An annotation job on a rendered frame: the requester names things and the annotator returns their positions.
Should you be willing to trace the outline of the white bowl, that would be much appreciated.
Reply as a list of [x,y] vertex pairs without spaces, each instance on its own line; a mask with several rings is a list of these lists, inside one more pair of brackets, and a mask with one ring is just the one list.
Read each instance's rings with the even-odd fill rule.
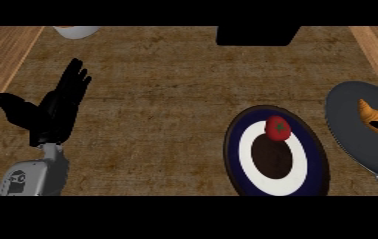
[[58,27],[55,30],[61,36],[67,39],[83,39],[87,36],[93,35],[99,31],[99,26],[73,26],[73,27]]

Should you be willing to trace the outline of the blue and white round plate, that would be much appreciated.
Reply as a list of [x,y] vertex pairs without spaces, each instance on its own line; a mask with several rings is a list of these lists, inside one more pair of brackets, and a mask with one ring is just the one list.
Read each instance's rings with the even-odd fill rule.
[[[291,127],[285,141],[269,139],[266,120],[281,116]],[[223,159],[229,179],[242,196],[325,196],[329,165],[318,136],[303,119],[287,109],[257,105],[232,120]]]

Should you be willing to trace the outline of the grey pan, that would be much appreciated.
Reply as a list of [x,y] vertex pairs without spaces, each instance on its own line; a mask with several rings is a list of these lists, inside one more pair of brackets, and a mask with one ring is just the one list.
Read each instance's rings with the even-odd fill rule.
[[362,81],[340,83],[325,99],[325,118],[343,150],[378,179],[378,132],[362,121],[359,100],[378,111],[378,86]]

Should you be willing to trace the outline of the golden croissant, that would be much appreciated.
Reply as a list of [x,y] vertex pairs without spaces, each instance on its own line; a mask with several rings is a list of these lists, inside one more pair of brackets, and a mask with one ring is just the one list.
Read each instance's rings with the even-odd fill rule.
[[357,110],[362,123],[375,133],[378,133],[378,110],[369,106],[363,99],[357,101]]

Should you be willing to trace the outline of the black box appliance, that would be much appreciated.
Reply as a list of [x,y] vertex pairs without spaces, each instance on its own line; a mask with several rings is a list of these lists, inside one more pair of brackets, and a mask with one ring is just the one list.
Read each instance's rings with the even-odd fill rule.
[[298,26],[220,26],[216,43],[220,46],[287,46]]

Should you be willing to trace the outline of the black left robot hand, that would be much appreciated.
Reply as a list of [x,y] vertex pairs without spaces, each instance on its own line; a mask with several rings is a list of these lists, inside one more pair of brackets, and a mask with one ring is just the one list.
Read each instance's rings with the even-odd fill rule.
[[68,140],[90,81],[83,61],[74,58],[55,90],[39,105],[11,93],[0,93],[0,108],[8,121],[30,131],[31,147],[44,143],[62,144]]

